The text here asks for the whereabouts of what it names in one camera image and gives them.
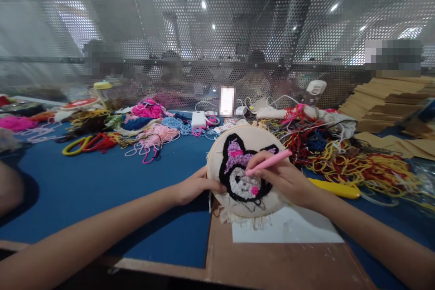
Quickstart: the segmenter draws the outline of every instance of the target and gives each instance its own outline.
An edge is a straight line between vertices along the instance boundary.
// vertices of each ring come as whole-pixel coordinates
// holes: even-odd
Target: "green yarn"
[[[109,117],[106,118],[106,120],[104,120],[104,124],[107,127],[111,127],[113,129],[119,129],[119,128],[121,128],[121,125],[122,125],[123,122],[124,122],[123,115],[109,116]]]

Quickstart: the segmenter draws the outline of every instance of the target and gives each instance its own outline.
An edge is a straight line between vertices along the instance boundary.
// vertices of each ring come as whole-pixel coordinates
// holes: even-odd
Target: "metal mesh partition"
[[[328,83],[319,106],[337,106],[370,78],[365,40],[435,26],[435,0],[0,0],[0,10],[0,92],[76,100],[105,78],[125,104],[150,96],[184,110],[216,100],[220,85],[242,100],[300,99],[317,78]]]

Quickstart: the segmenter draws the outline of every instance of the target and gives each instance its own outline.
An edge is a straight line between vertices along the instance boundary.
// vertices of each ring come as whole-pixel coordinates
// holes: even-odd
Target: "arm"
[[[0,261],[0,288],[51,289],[111,246],[206,189],[225,187],[205,178],[205,167],[185,181],[78,222]]]
[[[21,177],[0,161],[0,218],[23,202],[24,190]]]
[[[248,168],[272,156],[260,152]],[[411,289],[435,289],[435,253],[312,184],[288,160],[256,171],[291,202],[326,216]]]

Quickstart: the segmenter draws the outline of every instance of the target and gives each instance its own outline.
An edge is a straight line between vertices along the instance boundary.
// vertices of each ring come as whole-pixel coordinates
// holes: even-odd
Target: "orange yarn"
[[[55,113],[56,112],[54,112],[54,111],[41,112],[41,113],[38,113],[38,114],[36,114],[34,116],[31,116],[29,119],[31,121],[36,121],[36,122],[39,122],[39,123],[41,123],[41,122],[47,122],[49,118],[54,117]]]

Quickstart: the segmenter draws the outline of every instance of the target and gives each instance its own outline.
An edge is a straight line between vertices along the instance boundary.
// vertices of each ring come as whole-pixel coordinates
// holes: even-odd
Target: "hand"
[[[263,150],[249,160],[247,168],[252,169],[271,156],[272,153]],[[277,187],[284,196],[298,206],[314,209],[319,200],[325,196],[326,191],[311,183],[288,159],[267,169],[259,169],[255,175]]]
[[[186,205],[198,197],[204,190],[216,190],[219,193],[227,188],[217,180],[207,179],[207,168],[202,167],[186,180],[176,184],[174,193],[178,205]]]

